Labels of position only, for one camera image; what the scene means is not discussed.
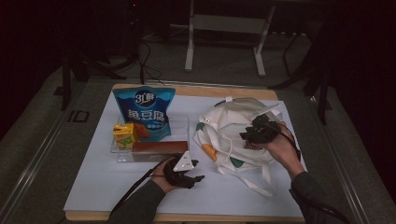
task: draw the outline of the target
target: blue pouch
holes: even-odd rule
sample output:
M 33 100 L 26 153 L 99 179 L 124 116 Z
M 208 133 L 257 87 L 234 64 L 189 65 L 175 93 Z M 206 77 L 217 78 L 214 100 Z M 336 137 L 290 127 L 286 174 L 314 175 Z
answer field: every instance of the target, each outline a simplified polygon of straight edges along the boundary
M 171 135 L 166 111 L 171 104 L 175 89 L 139 88 L 113 89 L 125 123 L 134 123 L 141 142 L 158 142 Z

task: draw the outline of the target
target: yellow carton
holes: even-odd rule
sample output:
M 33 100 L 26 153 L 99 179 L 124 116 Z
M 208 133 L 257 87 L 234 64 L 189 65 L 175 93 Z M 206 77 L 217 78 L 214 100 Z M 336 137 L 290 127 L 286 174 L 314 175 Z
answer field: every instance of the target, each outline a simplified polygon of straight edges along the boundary
M 132 148 L 134 142 L 139 141 L 137 130 L 133 123 L 115 124 L 113 135 L 119 148 Z

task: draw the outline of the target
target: white triangular marker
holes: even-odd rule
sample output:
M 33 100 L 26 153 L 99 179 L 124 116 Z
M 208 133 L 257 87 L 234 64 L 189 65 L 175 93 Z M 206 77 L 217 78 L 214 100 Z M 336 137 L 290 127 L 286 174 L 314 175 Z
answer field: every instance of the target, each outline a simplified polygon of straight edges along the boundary
M 176 166 L 174 167 L 174 171 L 180 172 L 180 171 L 191 170 L 192 168 L 194 168 L 194 166 L 192 165 L 190 152 L 186 151 L 183 154 L 183 156 L 180 158 L 180 160 L 177 162 Z

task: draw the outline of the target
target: canvas bag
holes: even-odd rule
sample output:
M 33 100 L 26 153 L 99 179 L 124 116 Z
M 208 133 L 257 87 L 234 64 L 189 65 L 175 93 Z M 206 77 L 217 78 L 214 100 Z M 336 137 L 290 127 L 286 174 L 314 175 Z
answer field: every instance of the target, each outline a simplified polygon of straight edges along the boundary
M 275 106 L 266 106 L 254 98 L 226 97 L 206 114 L 200 116 L 194 141 L 216 163 L 218 172 L 235 175 L 262 195 L 272 196 L 271 188 L 259 187 L 243 176 L 243 171 L 262 169 L 262 179 L 271 186 L 270 163 L 274 158 L 265 149 L 246 149 L 240 133 L 246 132 L 257 116 L 266 114 L 270 121 L 280 122 L 281 114 Z

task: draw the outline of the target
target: hand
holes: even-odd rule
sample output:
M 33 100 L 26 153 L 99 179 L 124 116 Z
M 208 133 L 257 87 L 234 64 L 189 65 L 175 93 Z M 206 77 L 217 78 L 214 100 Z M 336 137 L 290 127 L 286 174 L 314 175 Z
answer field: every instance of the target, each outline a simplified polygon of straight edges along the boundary
M 280 122 L 280 130 L 289 139 L 293 139 L 291 133 L 286 128 L 285 122 Z M 265 144 L 252 144 L 255 147 L 266 148 L 271 156 L 279 161 L 283 167 L 289 172 L 289 176 L 294 179 L 299 173 L 304 171 L 304 167 L 298 160 L 297 153 L 291 143 L 283 135 L 279 134 L 272 142 Z
M 165 164 L 168 163 L 171 160 L 174 160 L 175 158 L 170 158 L 169 160 L 165 161 L 163 164 L 161 164 L 155 171 L 152 173 L 152 178 L 151 180 L 154 181 L 160 188 L 163 190 L 163 192 L 168 193 L 174 189 L 178 189 L 177 186 L 173 186 L 169 184 L 168 181 L 166 181 L 165 176 L 163 174 L 163 167 L 165 167 Z

